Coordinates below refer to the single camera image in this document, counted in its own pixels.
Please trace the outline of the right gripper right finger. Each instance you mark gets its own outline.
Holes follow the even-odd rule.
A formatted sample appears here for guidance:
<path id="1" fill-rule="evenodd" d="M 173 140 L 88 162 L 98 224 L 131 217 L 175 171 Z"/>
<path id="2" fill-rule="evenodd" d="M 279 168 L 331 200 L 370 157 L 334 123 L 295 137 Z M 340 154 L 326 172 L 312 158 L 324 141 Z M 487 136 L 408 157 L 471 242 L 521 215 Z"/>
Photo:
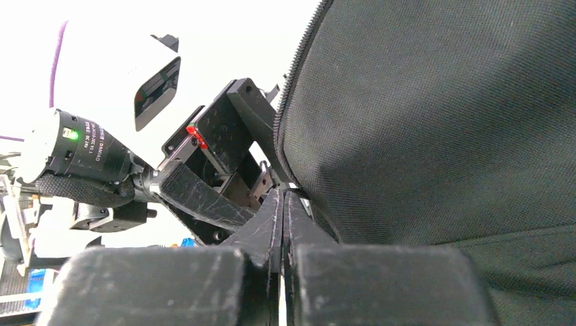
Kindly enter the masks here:
<path id="1" fill-rule="evenodd" d="M 498 325 L 471 260 L 446 247 L 337 244 L 283 205 L 290 325 Z"/>

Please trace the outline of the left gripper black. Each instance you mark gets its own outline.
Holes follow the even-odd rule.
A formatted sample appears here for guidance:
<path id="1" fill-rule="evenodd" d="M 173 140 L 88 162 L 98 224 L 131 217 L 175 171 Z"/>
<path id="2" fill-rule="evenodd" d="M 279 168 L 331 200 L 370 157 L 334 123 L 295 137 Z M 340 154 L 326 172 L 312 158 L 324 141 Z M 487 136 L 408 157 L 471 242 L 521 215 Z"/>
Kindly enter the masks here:
<path id="1" fill-rule="evenodd" d="M 276 156 L 272 101 L 252 79 L 232 80 L 199 107 L 166 143 L 166 159 L 148 174 L 148 194 L 199 245 L 218 245 L 289 180 Z"/>

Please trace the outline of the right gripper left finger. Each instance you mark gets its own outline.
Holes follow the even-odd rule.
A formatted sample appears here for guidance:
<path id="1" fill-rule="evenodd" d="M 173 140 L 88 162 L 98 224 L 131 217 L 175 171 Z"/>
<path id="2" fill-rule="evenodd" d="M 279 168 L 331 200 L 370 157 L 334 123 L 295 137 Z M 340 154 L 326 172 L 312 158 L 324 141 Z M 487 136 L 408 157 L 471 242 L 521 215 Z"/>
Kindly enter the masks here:
<path id="1" fill-rule="evenodd" d="M 61 269 L 40 325 L 277 325 L 282 204 L 219 245 L 88 249 Z"/>

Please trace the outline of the black student backpack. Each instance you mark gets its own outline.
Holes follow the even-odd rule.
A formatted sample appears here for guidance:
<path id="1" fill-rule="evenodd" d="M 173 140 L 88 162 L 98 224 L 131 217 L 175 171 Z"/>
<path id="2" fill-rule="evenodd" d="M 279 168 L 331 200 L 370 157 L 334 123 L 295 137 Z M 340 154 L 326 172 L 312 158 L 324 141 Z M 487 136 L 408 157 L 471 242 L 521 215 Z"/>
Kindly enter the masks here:
<path id="1" fill-rule="evenodd" d="M 460 247 L 504 325 L 575 324 L 574 1 L 323 1 L 274 132 L 336 240 Z"/>

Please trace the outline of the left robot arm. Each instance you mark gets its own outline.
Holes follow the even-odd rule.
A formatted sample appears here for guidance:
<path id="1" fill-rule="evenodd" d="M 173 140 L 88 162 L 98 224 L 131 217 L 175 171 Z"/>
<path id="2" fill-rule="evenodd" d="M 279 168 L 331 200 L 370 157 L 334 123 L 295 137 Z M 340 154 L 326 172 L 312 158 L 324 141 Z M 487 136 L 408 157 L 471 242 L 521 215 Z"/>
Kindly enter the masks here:
<path id="1" fill-rule="evenodd" d="M 171 128 L 157 167 L 136 156 L 102 126 L 56 110 L 32 133 L 24 176 L 1 176 L 1 252 L 28 268 L 57 268 L 61 257 L 39 257 L 29 232 L 67 198 L 72 230 L 121 232 L 144 224 L 162 204 L 201 245 L 218 245 L 240 229 L 268 191 L 286 181 L 277 159 L 256 162 L 253 143 L 273 153 L 269 94 L 249 78 L 235 79 L 207 106 Z"/>

